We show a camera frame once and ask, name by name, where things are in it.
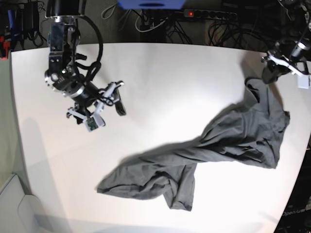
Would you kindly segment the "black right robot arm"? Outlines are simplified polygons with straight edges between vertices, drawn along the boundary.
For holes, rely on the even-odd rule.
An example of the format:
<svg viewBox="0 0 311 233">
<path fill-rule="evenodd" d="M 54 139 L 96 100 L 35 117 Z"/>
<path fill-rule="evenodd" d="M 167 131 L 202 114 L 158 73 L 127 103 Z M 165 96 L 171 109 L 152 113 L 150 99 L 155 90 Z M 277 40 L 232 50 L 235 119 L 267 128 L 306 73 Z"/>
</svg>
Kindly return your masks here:
<svg viewBox="0 0 311 233">
<path fill-rule="evenodd" d="M 48 1 L 46 18 L 53 19 L 54 22 L 47 39 L 50 53 L 45 83 L 53 91 L 74 101 L 74 105 L 67 110 L 66 117 L 75 118 L 77 124 L 84 124 L 91 132 L 105 126 L 101 112 L 106 106 L 114 106 L 119 116 L 125 116 L 126 110 L 119 93 L 123 81 L 110 82 L 106 88 L 97 88 L 92 82 L 102 66 L 103 38 L 95 23 L 85 16 L 85 5 L 84 0 Z M 98 39 L 98 56 L 89 66 L 78 62 L 87 59 L 85 55 L 77 53 L 81 37 L 79 19 L 91 26 Z"/>
</svg>

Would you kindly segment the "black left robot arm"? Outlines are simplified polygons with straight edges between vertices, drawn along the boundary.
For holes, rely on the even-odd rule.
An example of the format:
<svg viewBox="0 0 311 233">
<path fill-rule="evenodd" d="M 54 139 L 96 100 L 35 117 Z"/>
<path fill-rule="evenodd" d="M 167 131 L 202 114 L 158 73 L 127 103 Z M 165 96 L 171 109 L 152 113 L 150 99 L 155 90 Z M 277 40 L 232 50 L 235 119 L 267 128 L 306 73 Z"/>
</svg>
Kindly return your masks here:
<svg viewBox="0 0 311 233">
<path fill-rule="evenodd" d="M 311 53 L 311 2 L 309 0 L 279 0 L 287 21 L 281 24 L 281 37 L 266 52 L 261 78 L 265 84 L 277 82 L 291 73 L 301 89 L 311 87 L 311 71 L 307 57 Z"/>
</svg>

